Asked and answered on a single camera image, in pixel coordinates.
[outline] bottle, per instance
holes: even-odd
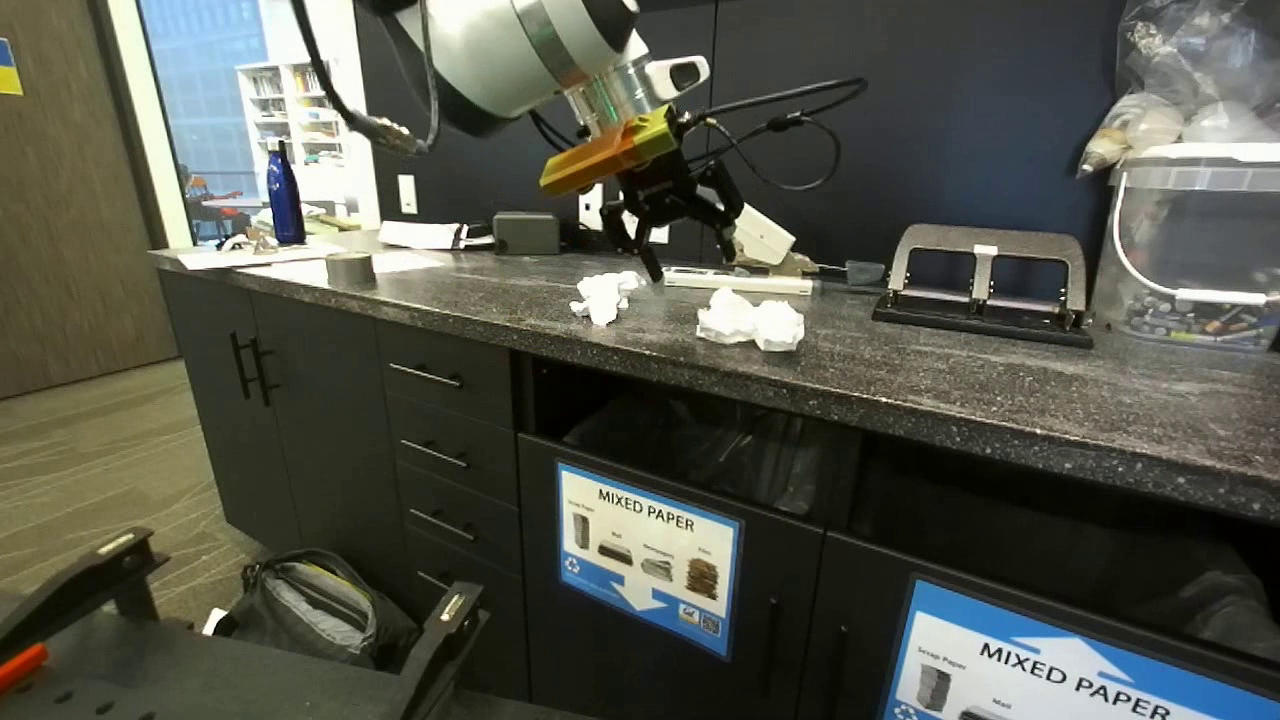
[[[268,160],[268,200],[272,200],[276,245],[304,245],[308,239],[304,204],[294,198],[294,178],[290,178],[285,142],[280,149],[272,149],[272,160]]]

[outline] drawer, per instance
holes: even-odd
[[[401,467],[401,501],[402,501],[402,527],[471,554],[489,564],[521,574],[521,517],[509,506],[475,498],[458,484],[436,480],[429,471]]]
[[[380,324],[388,406],[482,418],[512,430],[512,357],[504,348]]]
[[[408,608],[429,613],[438,593],[455,580],[482,585],[489,626],[475,642],[475,651],[462,665],[462,688],[496,691],[496,696],[529,696],[529,659],[524,659],[524,587],[516,576],[451,554],[445,544],[420,542],[408,533]]]
[[[396,464],[516,506],[516,436],[496,423],[391,410]]]

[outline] blue label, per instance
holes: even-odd
[[[1280,706],[918,580],[889,720],[1267,720]]]
[[[561,585],[733,656],[739,521],[578,464],[561,480]]]

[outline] floor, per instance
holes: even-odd
[[[0,399],[0,597],[29,597],[119,527],[150,527],[160,616],[241,597],[254,544],[225,526],[182,366]],[[578,720],[458,691],[451,720]]]

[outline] dark wall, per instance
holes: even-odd
[[[785,198],[739,165],[733,171],[802,253],[883,260],[916,221],[1091,236],[1097,200],[1072,165],[1117,95],[1119,6],[643,0],[640,33],[654,58],[711,58],[717,81],[689,110],[820,76],[869,76],[870,93],[826,115],[842,142],[832,185]],[[424,114],[380,33],[365,33],[365,62],[372,110],[420,124]],[[729,115],[737,134],[756,124],[746,114]],[[401,215],[396,171],[416,171],[429,221],[489,221],[496,207],[571,214],[537,192],[542,155],[529,124],[492,142],[445,134],[433,155],[380,155],[383,215]],[[778,185],[808,180],[824,171],[826,145],[815,134],[769,138],[753,145],[753,160]],[[683,227],[676,253],[701,253],[694,236]]]

